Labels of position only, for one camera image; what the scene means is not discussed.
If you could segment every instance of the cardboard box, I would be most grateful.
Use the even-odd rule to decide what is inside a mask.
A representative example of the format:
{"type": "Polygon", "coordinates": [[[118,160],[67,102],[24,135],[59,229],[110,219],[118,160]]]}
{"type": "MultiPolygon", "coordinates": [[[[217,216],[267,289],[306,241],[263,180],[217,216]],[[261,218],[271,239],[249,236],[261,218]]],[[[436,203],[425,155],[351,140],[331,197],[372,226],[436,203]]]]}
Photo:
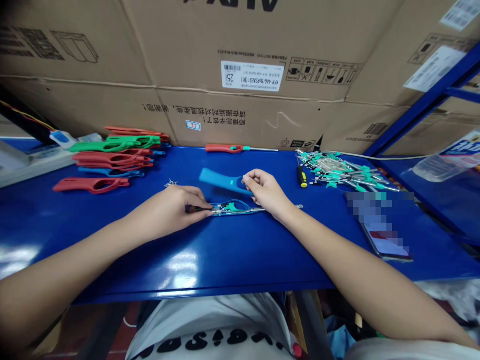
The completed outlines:
{"type": "MultiPolygon", "coordinates": [[[[440,23],[456,0],[406,0],[391,22],[347,95],[348,102],[378,105],[412,106],[423,92],[404,84],[440,46],[468,52],[480,39],[480,16],[462,32],[440,23]]],[[[454,100],[440,109],[451,111],[454,100]]],[[[452,109],[466,109],[455,104],[452,109]]],[[[480,114],[480,106],[470,104],[467,112],[480,114]]]]}
{"type": "Polygon", "coordinates": [[[331,121],[333,104],[197,91],[158,90],[182,146],[248,145],[309,150],[331,121]]]}
{"type": "Polygon", "coordinates": [[[332,105],[331,110],[321,149],[363,154],[407,108],[345,102],[332,105]]]}
{"type": "Polygon", "coordinates": [[[344,99],[403,3],[123,2],[157,87],[330,101],[344,99]],[[264,67],[246,74],[246,64],[264,67]],[[275,67],[281,77],[257,82],[275,67]]]}
{"type": "Polygon", "coordinates": [[[119,0],[9,1],[0,28],[0,73],[151,85],[119,0]]]}
{"type": "Polygon", "coordinates": [[[385,155],[420,156],[438,153],[480,127],[477,117],[431,115],[388,149],[385,155]]]}
{"type": "Polygon", "coordinates": [[[1,79],[16,96],[75,137],[99,133],[105,126],[154,130],[170,135],[176,144],[155,89],[58,81],[1,79]]]}
{"type": "Polygon", "coordinates": [[[183,146],[239,144],[362,154],[407,110],[401,107],[158,91],[183,146]]]}

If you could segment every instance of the printed symbol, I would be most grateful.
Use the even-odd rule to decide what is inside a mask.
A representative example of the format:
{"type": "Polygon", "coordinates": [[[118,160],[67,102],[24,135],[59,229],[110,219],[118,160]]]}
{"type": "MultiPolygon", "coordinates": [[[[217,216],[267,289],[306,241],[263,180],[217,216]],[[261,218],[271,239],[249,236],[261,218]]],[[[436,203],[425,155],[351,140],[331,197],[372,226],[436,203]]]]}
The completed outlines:
{"type": "MultiPolygon", "coordinates": [[[[23,27],[13,28],[20,36],[28,43],[31,49],[38,55],[40,59],[44,60],[62,60],[65,61],[64,57],[60,55],[59,51],[52,45],[47,36],[42,30],[38,29],[27,29],[23,27]]],[[[33,58],[33,54],[30,51],[15,51],[7,50],[3,51],[6,55],[19,55],[33,58]]]]}
{"type": "Polygon", "coordinates": [[[423,64],[427,57],[432,53],[434,49],[433,42],[424,42],[413,54],[413,56],[408,61],[410,64],[423,64]]]}
{"type": "Polygon", "coordinates": [[[84,34],[59,31],[51,33],[63,50],[78,62],[92,64],[99,62],[99,55],[84,34]]]}
{"type": "Polygon", "coordinates": [[[286,74],[286,80],[288,81],[298,81],[299,76],[300,76],[300,69],[302,65],[300,64],[290,64],[290,68],[288,69],[288,72],[286,74]]]}
{"type": "Polygon", "coordinates": [[[303,148],[304,147],[304,142],[305,141],[301,141],[301,140],[293,140],[291,142],[290,147],[291,148],[303,148]]]}
{"type": "Polygon", "coordinates": [[[317,66],[313,71],[311,82],[320,84],[325,77],[326,70],[327,66],[317,66]]]}
{"type": "Polygon", "coordinates": [[[309,83],[310,80],[312,79],[313,70],[314,70],[313,66],[303,65],[303,68],[300,73],[300,79],[298,81],[301,81],[303,83],[309,83]]]}
{"type": "Polygon", "coordinates": [[[192,130],[202,131],[202,125],[194,121],[186,121],[186,127],[192,130]]]}
{"type": "Polygon", "coordinates": [[[346,83],[345,85],[348,85],[348,84],[351,84],[352,81],[355,79],[355,75],[357,75],[358,71],[357,70],[354,70],[351,72],[351,74],[348,76],[348,78],[346,79],[346,83]]]}
{"type": "Polygon", "coordinates": [[[326,76],[323,79],[323,84],[333,84],[339,72],[340,72],[340,69],[329,67],[328,70],[326,71],[326,76]]]}
{"type": "Polygon", "coordinates": [[[340,70],[340,77],[336,80],[335,84],[337,84],[337,85],[344,84],[345,85],[344,82],[349,77],[349,75],[350,75],[350,70],[345,70],[345,69],[340,70]]]}

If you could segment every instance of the plastic bottle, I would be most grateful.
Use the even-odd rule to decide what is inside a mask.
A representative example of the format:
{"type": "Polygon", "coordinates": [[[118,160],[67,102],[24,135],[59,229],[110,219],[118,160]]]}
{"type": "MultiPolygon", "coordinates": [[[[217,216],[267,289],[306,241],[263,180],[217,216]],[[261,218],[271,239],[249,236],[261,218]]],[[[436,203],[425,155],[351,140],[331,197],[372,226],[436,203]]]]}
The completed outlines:
{"type": "Polygon", "coordinates": [[[442,183],[477,166],[480,166],[480,128],[420,161],[413,172],[430,182],[442,183]]]}

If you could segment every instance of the person's right hand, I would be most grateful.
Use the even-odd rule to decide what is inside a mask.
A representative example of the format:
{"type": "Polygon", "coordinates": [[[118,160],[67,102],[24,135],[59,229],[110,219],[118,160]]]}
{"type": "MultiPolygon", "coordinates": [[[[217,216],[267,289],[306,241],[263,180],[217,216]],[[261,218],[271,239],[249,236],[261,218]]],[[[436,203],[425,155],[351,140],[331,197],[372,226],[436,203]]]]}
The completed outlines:
{"type": "Polygon", "coordinates": [[[273,175],[263,170],[255,169],[243,176],[246,187],[255,195],[255,204],[267,210],[277,220],[281,220],[295,205],[285,195],[273,175]]]}

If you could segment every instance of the electrical wire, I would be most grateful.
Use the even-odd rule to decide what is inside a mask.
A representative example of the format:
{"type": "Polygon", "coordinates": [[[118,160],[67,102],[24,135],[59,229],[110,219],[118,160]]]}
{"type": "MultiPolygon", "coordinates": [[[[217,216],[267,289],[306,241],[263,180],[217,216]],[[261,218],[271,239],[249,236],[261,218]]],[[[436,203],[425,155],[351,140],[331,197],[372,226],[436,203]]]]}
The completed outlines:
{"type": "Polygon", "coordinates": [[[33,121],[33,122],[35,122],[35,123],[37,123],[37,124],[42,125],[43,127],[47,128],[47,129],[48,129],[49,131],[51,131],[51,132],[54,132],[54,131],[55,131],[55,129],[54,129],[52,126],[48,125],[47,123],[45,123],[45,122],[43,122],[43,121],[41,121],[41,120],[38,120],[36,117],[33,117],[32,115],[28,115],[27,113],[18,110],[17,108],[15,108],[15,107],[7,104],[5,101],[0,100],[0,104],[2,104],[3,106],[5,106],[5,107],[7,107],[7,108],[9,108],[9,109],[11,109],[11,110],[13,110],[13,111],[16,112],[16,113],[19,113],[19,114],[22,115],[25,119],[30,120],[30,121],[33,121]]]}
{"type": "MultiPolygon", "coordinates": [[[[341,153],[341,151],[322,151],[322,153],[328,153],[328,154],[336,154],[336,153],[341,153]]],[[[423,158],[428,158],[432,155],[423,155],[423,156],[413,156],[413,157],[371,157],[371,156],[365,156],[365,155],[358,155],[358,154],[352,154],[348,152],[342,152],[342,155],[349,155],[357,158],[364,158],[364,159],[371,159],[371,160],[413,160],[413,159],[423,159],[423,158]]]]}

